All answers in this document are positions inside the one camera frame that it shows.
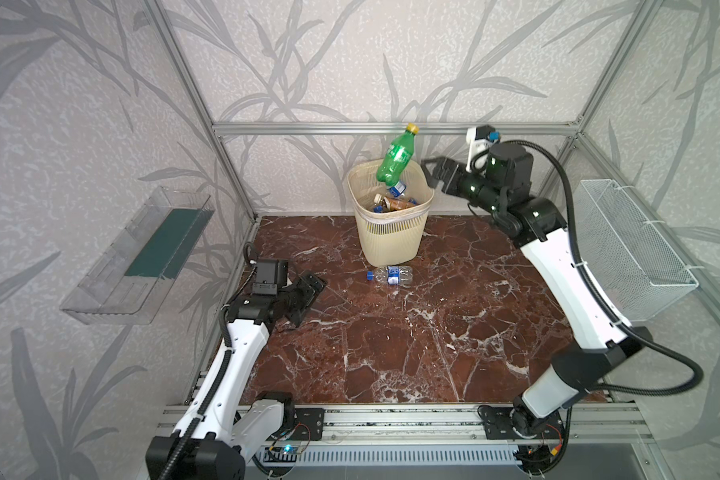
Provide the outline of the clear bottle blue label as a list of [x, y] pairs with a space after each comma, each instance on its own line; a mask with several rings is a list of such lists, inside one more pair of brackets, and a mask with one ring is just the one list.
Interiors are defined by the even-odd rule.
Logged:
[[407, 190], [407, 186], [402, 181], [398, 181], [394, 186], [387, 189], [392, 198], [402, 198]]

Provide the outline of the green bottle yellow cap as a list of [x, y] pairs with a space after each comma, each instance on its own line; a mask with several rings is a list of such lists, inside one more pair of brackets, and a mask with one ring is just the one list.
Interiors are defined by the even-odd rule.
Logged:
[[389, 145], [381, 165], [376, 171], [376, 180], [387, 187], [394, 187], [400, 181], [402, 172], [406, 169], [415, 151], [415, 137], [419, 128], [409, 123], [406, 130]]

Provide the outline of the small bottle blue cap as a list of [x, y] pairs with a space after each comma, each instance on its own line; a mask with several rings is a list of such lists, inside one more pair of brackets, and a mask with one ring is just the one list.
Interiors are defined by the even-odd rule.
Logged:
[[366, 279], [387, 285], [409, 286], [413, 281], [413, 269], [410, 266], [382, 266], [368, 271]]

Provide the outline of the brown Nescafe coffee bottle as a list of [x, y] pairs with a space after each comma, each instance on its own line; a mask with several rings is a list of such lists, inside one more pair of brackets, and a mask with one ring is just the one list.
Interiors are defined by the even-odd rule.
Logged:
[[414, 200], [393, 198], [382, 194], [376, 194], [372, 211], [374, 213], [389, 213], [405, 210], [417, 206]]

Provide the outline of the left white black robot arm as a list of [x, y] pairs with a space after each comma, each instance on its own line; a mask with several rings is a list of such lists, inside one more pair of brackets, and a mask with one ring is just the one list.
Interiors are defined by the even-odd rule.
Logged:
[[285, 260], [244, 247], [252, 271], [217, 316], [221, 343], [206, 379], [168, 436], [152, 439], [145, 463], [152, 479], [241, 479], [270, 439], [296, 430], [287, 392], [265, 392], [245, 414], [238, 407], [253, 367], [280, 319], [300, 326], [326, 283], [306, 271], [291, 281]]

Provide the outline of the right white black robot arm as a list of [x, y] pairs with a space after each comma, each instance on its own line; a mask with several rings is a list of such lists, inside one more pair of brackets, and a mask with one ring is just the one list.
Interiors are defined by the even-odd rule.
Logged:
[[[521, 186], [530, 177], [534, 152], [557, 172], [564, 212]], [[555, 354], [545, 372], [514, 399], [506, 423], [519, 437], [536, 437], [560, 409], [570, 409], [593, 392], [664, 397], [685, 393], [702, 382], [704, 371], [697, 362], [654, 342], [647, 329], [632, 326], [607, 300], [580, 253], [568, 175], [549, 151], [527, 140], [495, 141], [466, 164], [440, 156], [422, 161], [421, 167], [430, 187], [490, 214], [493, 225], [541, 274], [573, 331], [573, 343]], [[676, 386], [651, 389], [603, 382], [606, 374], [643, 348], [688, 367], [690, 378]]]

